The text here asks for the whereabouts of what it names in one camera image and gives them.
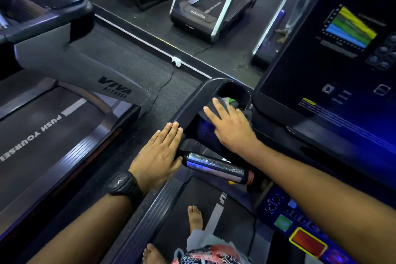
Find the person's left arm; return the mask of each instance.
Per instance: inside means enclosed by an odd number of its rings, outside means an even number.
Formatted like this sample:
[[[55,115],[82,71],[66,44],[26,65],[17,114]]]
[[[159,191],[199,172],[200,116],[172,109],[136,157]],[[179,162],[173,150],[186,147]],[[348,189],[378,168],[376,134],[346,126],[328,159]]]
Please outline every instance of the person's left arm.
[[[157,131],[136,156],[129,171],[146,194],[160,186],[181,166],[174,161],[183,130],[177,122]],[[28,264],[97,263],[133,214],[126,196],[105,195],[35,255]]]

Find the hand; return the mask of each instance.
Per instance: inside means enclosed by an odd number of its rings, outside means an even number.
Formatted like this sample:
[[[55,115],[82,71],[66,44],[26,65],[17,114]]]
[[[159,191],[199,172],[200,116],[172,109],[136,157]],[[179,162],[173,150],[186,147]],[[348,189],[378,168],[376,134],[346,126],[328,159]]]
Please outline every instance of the hand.
[[[258,140],[249,121],[240,109],[234,109],[228,106],[228,113],[220,102],[213,98],[213,104],[219,112],[219,119],[207,106],[204,112],[215,125],[215,134],[225,147],[241,157],[245,157],[245,153],[251,150],[251,146]]]
[[[133,160],[129,171],[143,194],[162,185],[181,166],[182,157],[174,161],[183,134],[183,129],[178,126],[178,122],[169,122],[162,131],[156,131]]]

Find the green button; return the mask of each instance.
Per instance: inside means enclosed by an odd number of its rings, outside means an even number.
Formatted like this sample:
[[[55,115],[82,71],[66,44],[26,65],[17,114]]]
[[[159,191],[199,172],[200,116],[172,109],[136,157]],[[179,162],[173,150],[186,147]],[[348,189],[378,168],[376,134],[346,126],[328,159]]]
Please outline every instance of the green button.
[[[285,216],[279,215],[278,219],[275,221],[274,224],[282,231],[286,232],[293,224],[293,222],[290,219],[287,219]]]

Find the colorful chart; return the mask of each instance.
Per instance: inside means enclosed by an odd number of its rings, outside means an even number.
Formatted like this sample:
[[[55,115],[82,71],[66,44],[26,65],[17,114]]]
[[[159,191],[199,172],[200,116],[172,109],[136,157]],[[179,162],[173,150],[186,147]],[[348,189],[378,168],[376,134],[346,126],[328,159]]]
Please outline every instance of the colorful chart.
[[[326,31],[362,48],[366,48],[377,36],[376,32],[345,6],[341,8]]]

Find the person's right arm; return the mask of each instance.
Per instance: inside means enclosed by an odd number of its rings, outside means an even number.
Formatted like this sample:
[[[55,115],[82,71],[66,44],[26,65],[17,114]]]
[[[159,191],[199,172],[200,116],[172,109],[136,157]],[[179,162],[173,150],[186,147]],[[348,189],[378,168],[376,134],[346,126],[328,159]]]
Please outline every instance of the person's right arm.
[[[396,261],[396,211],[328,174],[260,142],[240,110],[208,107],[220,142],[282,187],[303,212],[360,264]]]

